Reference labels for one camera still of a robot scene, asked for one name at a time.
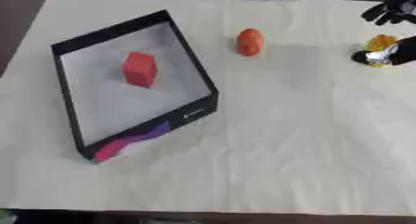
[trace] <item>orange ball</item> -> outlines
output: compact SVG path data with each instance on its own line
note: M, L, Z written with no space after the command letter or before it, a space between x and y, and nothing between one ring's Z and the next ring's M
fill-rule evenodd
M256 29L249 28L237 37L237 50L240 54L250 57L260 53L264 44L263 35Z

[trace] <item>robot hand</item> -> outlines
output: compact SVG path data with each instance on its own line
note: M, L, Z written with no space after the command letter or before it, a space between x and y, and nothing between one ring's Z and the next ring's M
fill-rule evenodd
M365 11L362 15L366 21L375 21L378 26L390 21L393 24L403 20L416 23L416 0L387 0Z
M358 51L352 60L363 64L400 65L416 60L416 36L405 38L379 52Z

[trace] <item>red cube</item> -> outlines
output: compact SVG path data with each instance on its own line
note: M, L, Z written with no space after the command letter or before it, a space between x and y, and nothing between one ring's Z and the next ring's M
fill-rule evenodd
M123 66L125 80L130 85L149 88L156 77L156 60L152 55L131 52Z

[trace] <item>white paper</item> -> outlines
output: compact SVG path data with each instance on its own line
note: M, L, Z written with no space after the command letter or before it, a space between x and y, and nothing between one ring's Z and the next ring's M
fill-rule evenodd
M416 66L350 56L416 26L363 21L374 4L47 0L0 80L0 205L415 215ZM218 86L218 112L90 165L74 149L49 45L165 8ZM249 27L266 38L256 58L234 51Z

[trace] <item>box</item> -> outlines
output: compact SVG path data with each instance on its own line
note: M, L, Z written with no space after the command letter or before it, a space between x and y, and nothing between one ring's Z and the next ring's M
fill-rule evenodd
M124 81L129 52L156 58L150 89ZM52 46L75 146L104 162L216 111L218 90L166 10Z

